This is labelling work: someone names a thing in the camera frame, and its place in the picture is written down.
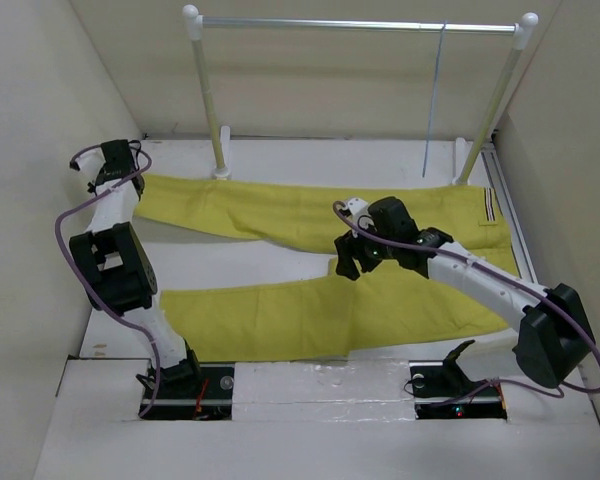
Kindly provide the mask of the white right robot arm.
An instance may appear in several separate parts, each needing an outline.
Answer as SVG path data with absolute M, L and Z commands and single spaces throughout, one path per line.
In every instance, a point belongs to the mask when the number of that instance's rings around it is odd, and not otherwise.
M 517 334 L 512 348 L 521 372 L 534 383 L 558 389 L 587 356 L 600 369 L 600 350 L 578 292 L 526 281 L 470 253 L 451 235 L 421 229 L 404 203 L 385 197 L 373 203 L 337 201 L 334 214 L 348 231 L 334 241 L 336 272 L 349 280 L 384 261 L 449 286 L 505 320 Z

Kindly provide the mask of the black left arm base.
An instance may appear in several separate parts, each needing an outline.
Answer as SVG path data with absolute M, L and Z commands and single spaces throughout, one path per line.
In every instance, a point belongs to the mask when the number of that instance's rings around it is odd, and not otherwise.
M 203 363 L 201 378 L 167 384 L 161 377 L 157 398 L 151 402 L 154 369 L 136 379 L 143 387 L 139 416 L 144 420 L 224 421 L 232 418 L 234 363 Z

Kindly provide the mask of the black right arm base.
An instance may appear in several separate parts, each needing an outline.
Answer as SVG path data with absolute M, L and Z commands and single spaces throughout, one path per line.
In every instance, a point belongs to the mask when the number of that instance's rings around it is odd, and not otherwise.
M 501 389 L 486 379 L 471 380 L 458 364 L 474 343 L 462 342 L 442 360 L 409 362 L 403 391 L 414 399 L 417 420 L 507 419 Z

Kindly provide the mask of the yellow-green trousers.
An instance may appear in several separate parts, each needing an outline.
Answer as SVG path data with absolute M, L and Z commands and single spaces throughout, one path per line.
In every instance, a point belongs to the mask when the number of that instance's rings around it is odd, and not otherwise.
M 378 189 L 325 188 L 148 175 L 136 208 L 142 218 L 239 240 L 269 240 L 335 254 L 344 224 L 337 200 L 373 202 Z M 410 215 L 472 253 L 515 273 L 510 230 L 495 194 L 448 186 L 396 192 Z M 506 322 L 449 286 L 386 262 L 356 281 L 335 273 L 277 284 L 166 290 L 171 327 L 204 362 L 291 361 L 354 350 L 428 343 L 502 331 Z

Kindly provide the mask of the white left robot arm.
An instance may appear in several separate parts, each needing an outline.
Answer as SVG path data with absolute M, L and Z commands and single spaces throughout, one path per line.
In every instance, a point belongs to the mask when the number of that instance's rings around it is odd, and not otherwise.
M 92 306 L 106 307 L 154 355 L 140 379 L 151 389 L 192 396 L 204 379 L 194 351 L 166 320 L 158 301 L 157 277 L 137 236 L 132 217 L 145 189 L 136 140 L 111 140 L 88 147 L 70 168 L 89 178 L 94 213 L 82 234 L 69 240 L 70 258 L 88 285 Z

